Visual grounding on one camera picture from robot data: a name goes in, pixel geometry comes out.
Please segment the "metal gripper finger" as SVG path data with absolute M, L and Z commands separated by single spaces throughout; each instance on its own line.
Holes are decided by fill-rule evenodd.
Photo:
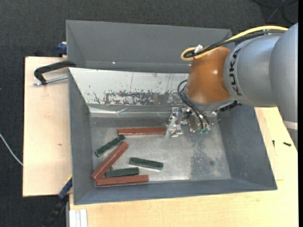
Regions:
M 170 124 L 180 124 L 181 113 L 181 109 L 179 109 L 178 107 L 173 107 L 169 116 Z
M 168 125 L 166 128 L 166 135 L 171 138 L 183 135 L 181 125 L 177 123 Z

